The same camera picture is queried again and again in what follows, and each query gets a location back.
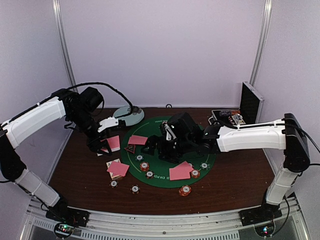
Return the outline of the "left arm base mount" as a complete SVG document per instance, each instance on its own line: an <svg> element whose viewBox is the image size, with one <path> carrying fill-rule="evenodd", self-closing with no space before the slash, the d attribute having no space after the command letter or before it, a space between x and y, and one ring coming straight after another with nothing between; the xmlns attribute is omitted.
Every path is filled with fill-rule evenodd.
<svg viewBox="0 0 320 240"><path fill-rule="evenodd" d="M67 199L59 194L59 200L54 206L48 206L45 214L47 219L66 223L73 227L86 227L90 213L69 207Z"/></svg>

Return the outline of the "red poker chip stack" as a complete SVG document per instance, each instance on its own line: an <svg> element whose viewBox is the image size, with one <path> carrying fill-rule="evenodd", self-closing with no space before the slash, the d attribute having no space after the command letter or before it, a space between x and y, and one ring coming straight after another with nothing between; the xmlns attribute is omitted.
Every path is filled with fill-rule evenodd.
<svg viewBox="0 0 320 240"><path fill-rule="evenodd" d="M188 196L192 192L192 188L189 185L183 185L179 190L178 193L182 197Z"/></svg>

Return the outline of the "brown poker chip stack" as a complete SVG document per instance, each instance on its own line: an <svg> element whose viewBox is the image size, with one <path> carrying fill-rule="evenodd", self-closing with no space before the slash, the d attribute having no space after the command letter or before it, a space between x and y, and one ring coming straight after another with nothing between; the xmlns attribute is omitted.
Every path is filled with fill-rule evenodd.
<svg viewBox="0 0 320 240"><path fill-rule="evenodd" d="M136 194L139 194L140 193L140 187L138 185L132 185L131 188L131 193L136 195Z"/></svg>

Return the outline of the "green chips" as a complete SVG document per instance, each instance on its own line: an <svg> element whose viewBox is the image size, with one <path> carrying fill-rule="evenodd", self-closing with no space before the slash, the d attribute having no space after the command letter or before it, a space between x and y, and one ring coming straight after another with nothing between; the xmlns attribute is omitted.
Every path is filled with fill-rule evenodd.
<svg viewBox="0 0 320 240"><path fill-rule="evenodd" d="M201 168L202 170L208 170L208 169L210 168L210 165L209 165L207 162L202 162L202 163L200 164L200 168Z"/></svg>
<svg viewBox="0 0 320 240"><path fill-rule="evenodd" d="M141 162L144 160L144 156L142 154L138 154L135 156L135 160L138 162Z"/></svg>

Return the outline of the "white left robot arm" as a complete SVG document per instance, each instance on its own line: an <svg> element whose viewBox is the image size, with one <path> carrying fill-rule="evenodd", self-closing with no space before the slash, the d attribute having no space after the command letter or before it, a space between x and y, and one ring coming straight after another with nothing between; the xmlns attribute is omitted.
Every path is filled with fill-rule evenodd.
<svg viewBox="0 0 320 240"><path fill-rule="evenodd" d="M37 197L61 222L72 218L72 211L59 202L61 196L21 160L18 148L31 143L34 137L44 133L55 121L66 119L87 137L90 151L99 155L112 153L107 141L108 130L117 127L119 121L108 117L96 121L93 112L103 101L100 92L88 87L82 93L67 88L59 89L45 100L0 125L0 172L4 179L13 182Z"/></svg>

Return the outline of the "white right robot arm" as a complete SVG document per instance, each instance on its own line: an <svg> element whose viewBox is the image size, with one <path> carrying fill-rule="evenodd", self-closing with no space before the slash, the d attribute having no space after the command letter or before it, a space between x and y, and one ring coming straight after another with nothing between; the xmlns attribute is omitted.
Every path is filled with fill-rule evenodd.
<svg viewBox="0 0 320 240"><path fill-rule="evenodd" d="M202 129L187 112L178 113L159 125L160 136L148 137L141 151L158 154L161 160L176 163L187 153L200 155L236 150L282 150L284 160L256 210L259 220L268 220L275 212L298 175L311 164L307 134L295 116L266 123L231 125L216 120Z"/></svg>

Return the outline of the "single brown chip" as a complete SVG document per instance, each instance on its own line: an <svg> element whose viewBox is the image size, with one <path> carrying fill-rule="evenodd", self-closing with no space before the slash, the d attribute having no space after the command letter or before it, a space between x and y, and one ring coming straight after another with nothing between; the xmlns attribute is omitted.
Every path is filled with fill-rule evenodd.
<svg viewBox="0 0 320 240"><path fill-rule="evenodd" d="M116 181L116 180L112 180L112 181L109 183L109 185L110 185L110 187L112 187L112 188L116 188L116 187L119 185L119 183L118 183L118 181Z"/></svg>

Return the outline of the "red chips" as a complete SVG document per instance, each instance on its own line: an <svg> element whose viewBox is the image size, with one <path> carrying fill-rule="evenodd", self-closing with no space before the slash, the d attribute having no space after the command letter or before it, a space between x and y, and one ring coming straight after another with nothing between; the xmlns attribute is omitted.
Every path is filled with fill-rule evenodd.
<svg viewBox="0 0 320 240"><path fill-rule="evenodd" d="M194 170L192 170L192 171L190 172L190 176L191 176L192 178L194 178L194 179L199 178L200 175L201 175L201 173L200 173L200 171L197 170L197 169L194 169Z"/></svg>
<svg viewBox="0 0 320 240"><path fill-rule="evenodd" d="M147 171L149 170L149 168L150 168L150 165L149 165L148 162L142 162L142 163L140 164L140 170L141 170L142 172L147 172Z"/></svg>

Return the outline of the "red-backed playing card deck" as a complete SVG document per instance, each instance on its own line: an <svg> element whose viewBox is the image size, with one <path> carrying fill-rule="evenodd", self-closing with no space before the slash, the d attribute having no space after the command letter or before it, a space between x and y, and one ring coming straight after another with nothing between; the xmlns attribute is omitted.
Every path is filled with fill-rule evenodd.
<svg viewBox="0 0 320 240"><path fill-rule="evenodd" d="M121 144L120 144L120 136L116 135L113 137L106 138L101 141L103 144L108 143L111 152L116 152L121 149Z"/></svg>

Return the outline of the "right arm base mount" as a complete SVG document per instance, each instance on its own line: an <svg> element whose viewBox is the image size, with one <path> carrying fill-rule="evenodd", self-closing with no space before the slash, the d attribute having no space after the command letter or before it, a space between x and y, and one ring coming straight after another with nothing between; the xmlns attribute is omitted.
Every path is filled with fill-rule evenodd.
<svg viewBox="0 0 320 240"><path fill-rule="evenodd" d="M241 210L239 212L239 217L243 226L271 221L275 218L281 217L282 215L279 205L271 205L268 203L264 203L258 207Z"/></svg>

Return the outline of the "black triangular dealer button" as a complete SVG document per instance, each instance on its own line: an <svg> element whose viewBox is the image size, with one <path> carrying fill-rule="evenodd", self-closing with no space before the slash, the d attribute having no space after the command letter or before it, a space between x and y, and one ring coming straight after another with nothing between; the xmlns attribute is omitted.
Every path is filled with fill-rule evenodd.
<svg viewBox="0 0 320 240"><path fill-rule="evenodd" d="M127 147L124 148L124 150L128 153L134 154L136 151L136 145L135 144L129 144Z"/></svg>

